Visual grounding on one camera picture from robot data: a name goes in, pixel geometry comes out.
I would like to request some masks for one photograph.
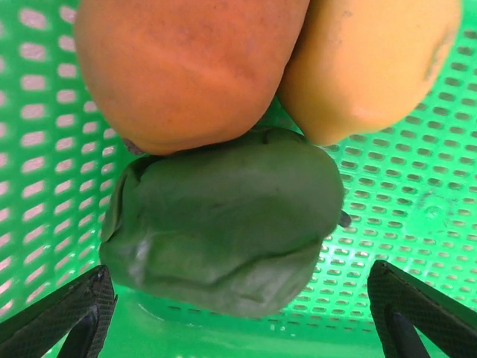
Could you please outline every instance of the green plastic basket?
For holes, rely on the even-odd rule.
[[[132,159],[80,78],[77,3],[0,0],[0,321],[98,263],[101,220]],[[417,109],[328,148],[353,225],[325,240],[293,303],[238,320],[116,287],[101,357],[381,358],[366,290],[376,259],[475,310],[476,101],[477,1],[466,0],[452,55]],[[263,121],[291,125],[276,102]]]

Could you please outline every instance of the green plastic surface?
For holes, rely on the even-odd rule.
[[[98,262],[102,216],[131,159],[80,79],[77,3],[0,0],[2,321]],[[466,0],[423,103],[392,128],[328,148],[353,225],[326,239],[292,304],[238,320],[118,287],[101,357],[381,358],[366,294],[375,259],[477,309],[476,102],[477,1]],[[276,102],[264,123],[291,126]]]

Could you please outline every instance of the basket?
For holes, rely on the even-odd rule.
[[[101,220],[132,160],[80,78],[77,4],[0,0],[0,321],[98,264]],[[381,358],[366,287],[375,260],[475,310],[476,63],[477,1],[466,0],[458,41],[415,111],[326,149],[353,224],[326,238],[309,285],[279,314],[232,319],[117,286],[100,357]],[[262,121],[296,129],[276,101]]]

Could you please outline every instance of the perforated basket bottom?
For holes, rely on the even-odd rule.
[[[130,160],[80,79],[72,39],[76,5],[0,0],[1,320],[97,263],[102,216]],[[327,149],[340,166],[353,225],[326,239],[312,281],[292,304],[279,315],[244,321],[125,292],[109,352],[119,354],[114,347],[125,342],[147,347],[138,335],[145,322],[159,322],[153,313],[164,320],[154,335],[170,332],[163,337],[170,357],[194,351],[228,357],[200,332],[248,353],[265,349],[259,344],[265,341],[253,341],[264,337],[274,357],[298,357],[294,349],[316,357],[324,342],[335,354],[323,357],[352,357],[353,345],[372,346],[358,350],[359,357],[380,357],[366,293],[375,259],[475,309],[477,2],[465,5],[458,43],[423,103],[392,128]],[[291,127],[276,102],[264,122]],[[137,331],[125,333],[123,323],[134,319]],[[276,338],[300,344],[280,350]]]

